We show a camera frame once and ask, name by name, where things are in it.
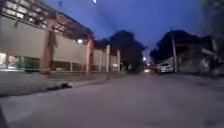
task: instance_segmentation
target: sky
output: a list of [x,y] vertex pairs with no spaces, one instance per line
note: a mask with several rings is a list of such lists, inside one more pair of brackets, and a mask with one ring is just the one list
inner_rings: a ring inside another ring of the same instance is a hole
[[166,32],[182,29],[201,35],[201,0],[44,0],[84,26],[97,39],[127,30],[136,40],[153,49]]

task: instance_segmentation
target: parked car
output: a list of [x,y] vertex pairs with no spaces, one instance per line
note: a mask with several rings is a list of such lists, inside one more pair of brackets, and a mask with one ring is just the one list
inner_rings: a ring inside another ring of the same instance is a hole
[[157,66],[157,73],[172,73],[173,71],[173,66],[168,63],[162,63]]

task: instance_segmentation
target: road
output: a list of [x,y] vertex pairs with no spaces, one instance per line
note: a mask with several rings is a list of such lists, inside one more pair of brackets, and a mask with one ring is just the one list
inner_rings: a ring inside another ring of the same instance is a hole
[[0,100],[10,128],[223,128],[224,94],[169,76],[127,76]]

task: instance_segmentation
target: white wall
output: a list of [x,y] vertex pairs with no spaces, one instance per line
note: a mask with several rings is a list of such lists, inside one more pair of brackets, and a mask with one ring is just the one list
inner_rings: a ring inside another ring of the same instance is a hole
[[[0,21],[0,52],[16,56],[40,58],[42,56],[45,30],[1,17]],[[55,61],[86,64],[86,46],[57,35]],[[94,65],[99,65],[100,51],[94,51]],[[106,66],[106,53],[102,54],[102,66]]]

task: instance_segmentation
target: car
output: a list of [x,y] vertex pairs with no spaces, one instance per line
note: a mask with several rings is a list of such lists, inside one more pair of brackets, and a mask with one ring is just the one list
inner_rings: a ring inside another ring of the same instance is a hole
[[173,66],[168,63],[162,63],[157,66],[157,73],[172,73],[174,71]]
[[148,64],[144,67],[144,73],[152,73],[156,72],[156,65],[155,64]]

